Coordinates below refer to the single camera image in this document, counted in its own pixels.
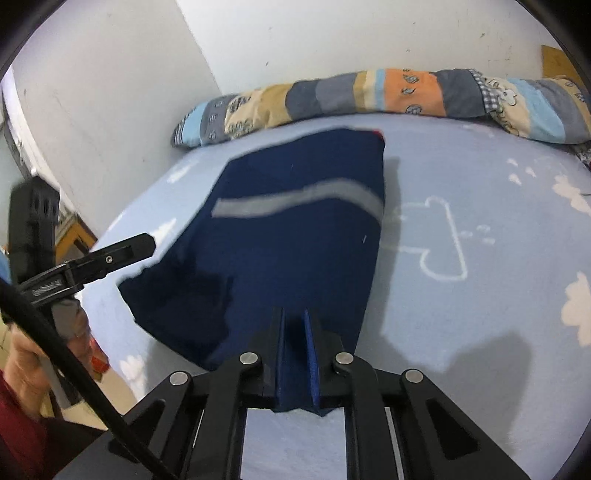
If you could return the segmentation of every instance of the bed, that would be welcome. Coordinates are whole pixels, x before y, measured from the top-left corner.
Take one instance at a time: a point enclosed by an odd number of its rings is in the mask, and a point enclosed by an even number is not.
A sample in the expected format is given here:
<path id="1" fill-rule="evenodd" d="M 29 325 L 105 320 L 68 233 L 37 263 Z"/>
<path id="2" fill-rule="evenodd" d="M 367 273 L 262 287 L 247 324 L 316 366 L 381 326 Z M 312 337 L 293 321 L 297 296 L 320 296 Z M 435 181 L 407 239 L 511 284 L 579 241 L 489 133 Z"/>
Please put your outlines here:
<path id="1" fill-rule="evenodd" d="M 188 152 L 95 247 L 141 232 L 157 243 L 82 292 L 112 367 L 138 400 L 175 370 L 203 372 L 134 323 L 117 284 L 161 258 L 231 158 L 336 127 L 386 140 L 381 248 L 356 354 L 422 370 L 533 480 L 551 479 L 591 419 L 591 174 L 566 148 L 492 124 L 350 115 Z M 341 411 L 249 412 L 243 480 L 345 477 Z"/>

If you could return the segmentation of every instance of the red clothing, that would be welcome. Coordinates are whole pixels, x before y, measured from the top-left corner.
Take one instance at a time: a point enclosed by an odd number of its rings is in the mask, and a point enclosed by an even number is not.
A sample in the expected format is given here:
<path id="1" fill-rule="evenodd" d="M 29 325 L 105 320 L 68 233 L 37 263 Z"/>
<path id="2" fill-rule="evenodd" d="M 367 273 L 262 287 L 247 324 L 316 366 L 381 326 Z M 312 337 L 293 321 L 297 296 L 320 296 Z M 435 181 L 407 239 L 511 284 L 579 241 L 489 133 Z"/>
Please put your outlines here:
<path id="1" fill-rule="evenodd" d="M 1 370 L 0 437 L 27 476 L 43 476 L 47 429 L 45 425 L 32 420 L 21 410 L 17 396 L 4 381 Z"/>

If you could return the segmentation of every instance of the silver screw head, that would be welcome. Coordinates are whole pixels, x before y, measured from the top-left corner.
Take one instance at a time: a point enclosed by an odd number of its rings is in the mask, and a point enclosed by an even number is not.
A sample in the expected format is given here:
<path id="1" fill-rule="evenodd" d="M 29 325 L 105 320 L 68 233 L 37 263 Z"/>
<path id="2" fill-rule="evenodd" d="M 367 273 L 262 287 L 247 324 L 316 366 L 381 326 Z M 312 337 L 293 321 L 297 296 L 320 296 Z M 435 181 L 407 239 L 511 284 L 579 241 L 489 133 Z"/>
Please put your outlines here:
<path id="1" fill-rule="evenodd" d="M 423 373 L 419 370 L 408 370 L 404 376 L 410 383 L 420 383 L 423 381 Z"/>
<path id="2" fill-rule="evenodd" d="M 240 356 L 240 362 L 244 365 L 252 365 L 258 360 L 258 355 L 252 352 L 245 352 Z"/>
<path id="3" fill-rule="evenodd" d="M 168 379 L 173 385 L 184 385 L 189 380 L 189 376 L 185 372 L 175 372 Z"/>
<path id="4" fill-rule="evenodd" d="M 351 355 L 349 352 L 337 353 L 335 356 L 336 362 L 341 365 L 349 365 L 353 362 L 353 359 L 353 355 Z"/>

